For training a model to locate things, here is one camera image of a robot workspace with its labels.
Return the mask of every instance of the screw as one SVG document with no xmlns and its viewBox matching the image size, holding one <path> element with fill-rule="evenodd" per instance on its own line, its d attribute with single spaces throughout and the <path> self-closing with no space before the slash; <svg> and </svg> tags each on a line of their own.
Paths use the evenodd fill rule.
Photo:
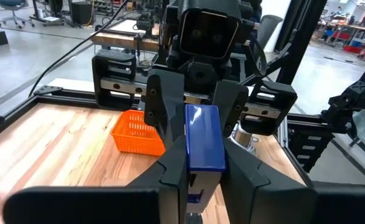
<svg viewBox="0 0 365 224">
<path fill-rule="evenodd" d="M 157 91 L 156 91 L 156 89 L 153 88 L 150 90 L 150 93 L 151 93 L 151 95 L 155 96 L 157 94 Z"/>
</svg>

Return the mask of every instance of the orange basket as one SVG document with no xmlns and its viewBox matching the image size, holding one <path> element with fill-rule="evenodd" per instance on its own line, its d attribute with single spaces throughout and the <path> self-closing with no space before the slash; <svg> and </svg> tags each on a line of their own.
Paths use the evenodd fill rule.
<svg viewBox="0 0 365 224">
<path fill-rule="evenodd" d="M 144 122 L 144 112 L 129 110 L 121 114 L 112 130 L 119 151 L 161 156 L 165 149 L 152 126 Z"/>
</svg>

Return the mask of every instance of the wooden board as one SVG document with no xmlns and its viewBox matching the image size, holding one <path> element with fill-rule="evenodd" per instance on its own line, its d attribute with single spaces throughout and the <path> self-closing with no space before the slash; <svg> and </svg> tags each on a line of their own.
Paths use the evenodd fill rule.
<svg viewBox="0 0 365 224">
<path fill-rule="evenodd" d="M 112 30 L 121 30 L 126 32 L 131 32 L 132 26 L 127 21 L 126 27 L 121 24 L 120 26 L 114 26 L 110 29 Z M 159 34 L 159 25 L 155 24 L 155 27 L 152 29 L 152 35 Z M 98 35 L 91 38 L 91 41 L 94 44 L 98 45 L 105 45 L 111 47 L 124 47 L 127 49 L 137 49 L 137 41 L 134 40 L 133 37 L 128 37 L 124 35 L 117 35 L 117 34 L 106 34 L 106 33 L 99 33 Z M 159 43 L 156 40 L 152 39 L 143 39 L 142 42 L 139 44 L 139 48 L 141 50 L 148 50 L 156 52 L 158 49 Z"/>
<path fill-rule="evenodd" d="M 0 223 L 10 194 L 36 185 L 126 185 L 157 157 L 121 153 L 109 135 L 120 112 L 38 104 L 0 134 Z M 273 136 L 258 136 L 258 156 L 301 182 Z M 221 189 L 204 223 L 229 223 Z"/>
</svg>

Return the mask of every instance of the blue block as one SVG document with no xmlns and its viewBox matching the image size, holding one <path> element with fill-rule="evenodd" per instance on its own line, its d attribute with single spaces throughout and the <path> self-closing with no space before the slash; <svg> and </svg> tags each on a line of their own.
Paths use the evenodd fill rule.
<svg viewBox="0 0 365 224">
<path fill-rule="evenodd" d="M 189 170 L 224 171 L 225 151 L 218 107 L 185 105 L 185 130 Z"/>
</svg>

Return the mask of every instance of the concrete floor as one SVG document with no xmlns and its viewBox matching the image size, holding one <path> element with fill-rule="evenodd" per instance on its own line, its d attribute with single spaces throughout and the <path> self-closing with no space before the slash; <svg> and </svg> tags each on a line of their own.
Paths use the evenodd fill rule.
<svg viewBox="0 0 365 224">
<path fill-rule="evenodd" d="M 31 7 L 17 12 L 23 18 L 31 14 Z M 0 10 L 0 20 L 10 15 L 11 12 Z M 21 30 L 13 23 L 2 27 L 9 44 L 0 46 L 0 114 L 26 99 L 35 79 L 50 64 L 94 32 L 93 29 L 43 27 L 40 22 L 35 23 L 35 28 L 26 25 Z M 95 50 L 89 44 L 83 46 L 87 47 L 85 51 L 50 72 L 40 84 L 48 84 L 56 78 L 92 81 L 91 58 Z M 315 46 L 316 43 L 308 46 L 293 82 L 298 93 L 297 103 L 291 110 L 293 113 L 318 114 L 327 109 L 329 97 L 339 95 L 365 71 L 364 62 L 357 61 L 355 56 Z M 354 60 L 355 64 L 325 59 L 324 56 Z M 270 78 L 275 79 L 276 75 L 274 73 Z M 309 175 L 313 180 L 365 184 L 365 176 L 333 144 L 324 151 Z"/>
</svg>

